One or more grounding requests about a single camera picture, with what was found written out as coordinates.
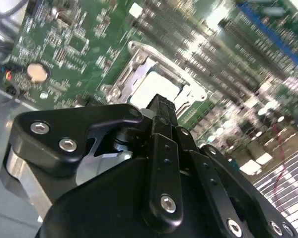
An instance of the blue memory slot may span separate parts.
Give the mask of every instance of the blue memory slot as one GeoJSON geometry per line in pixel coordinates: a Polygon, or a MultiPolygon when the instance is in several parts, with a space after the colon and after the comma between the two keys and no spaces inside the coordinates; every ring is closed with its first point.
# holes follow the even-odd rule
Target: blue memory slot
{"type": "Polygon", "coordinates": [[[298,65],[298,55],[294,54],[292,50],[283,42],[283,40],[275,33],[274,30],[265,26],[260,17],[248,6],[248,4],[238,4],[239,9],[261,30],[266,36],[287,55],[294,64],[298,65]]]}

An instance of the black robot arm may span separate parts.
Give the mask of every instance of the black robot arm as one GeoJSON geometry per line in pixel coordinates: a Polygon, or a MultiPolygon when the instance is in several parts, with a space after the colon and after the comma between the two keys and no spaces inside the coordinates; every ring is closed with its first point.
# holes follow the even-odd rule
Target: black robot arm
{"type": "Polygon", "coordinates": [[[38,238],[298,238],[219,150],[197,148],[159,95],[142,113],[121,104],[19,115],[0,176],[43,218],[38,238]],[[132,158],[77,185],[84,157],[122,151],[132,158]]]}

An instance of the integrated circuit chip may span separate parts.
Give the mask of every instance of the integrated circuit chip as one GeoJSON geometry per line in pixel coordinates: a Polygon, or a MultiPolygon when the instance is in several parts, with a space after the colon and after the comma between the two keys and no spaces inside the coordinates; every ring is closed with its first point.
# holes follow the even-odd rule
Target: integrated circuit chip
{"type": "Polygon", "coordinates": [[[82,50],[84,49],[85,45],[86,45],[86,42],[83,41],[81,38],[75,36],[75,35],[72,36],[72,38],[71,38],[71,40],[69,42],[69,46],[73,50],[77,51],[78,53],[81,53],[82,52],[82,50]]]}

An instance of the motherboard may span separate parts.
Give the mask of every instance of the motherboard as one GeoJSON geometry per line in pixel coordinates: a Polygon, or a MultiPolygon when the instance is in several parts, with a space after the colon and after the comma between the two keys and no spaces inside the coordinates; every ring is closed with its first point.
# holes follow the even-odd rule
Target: motherboard
{"type": "Polygon", "coordinates": [[[298,0],[31,0],[9,63],[41,109],[159,93],[198,146],[298,131],[298,0]]]}

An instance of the red wire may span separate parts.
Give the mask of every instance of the red wire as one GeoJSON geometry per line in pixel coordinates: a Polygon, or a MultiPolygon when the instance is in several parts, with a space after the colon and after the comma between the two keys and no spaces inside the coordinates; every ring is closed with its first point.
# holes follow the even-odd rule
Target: red wire
{"type": "Polygon", "coordinates": [[[279,148],[280,148],[280,156],[281,156],[282,165],[283,165],[283,169],[279,173],[279,175],[278,175],[278,177],[277,177],[277,179],[275,181],[275,184],[274,184],[274,198],[275,198],[277,207],[281,207],[283,209],[283,207],[282,207],[282,205],[281,205],[281,203],[279,201],[279,198],[277,196],[277,186],[278,186],[278,182],[284,177],[284,175],[286,174],[286,171],[287,171],[287,168],[286,168],[286,165],[285,165],[285,151],[284,151],[284,149],[282,147],[283,139],[279,135],[278,129],[277,129],[277,127],[275,125],[273,125],[273,130],[276,133],[276,137],[277,137],[279,148]]]}

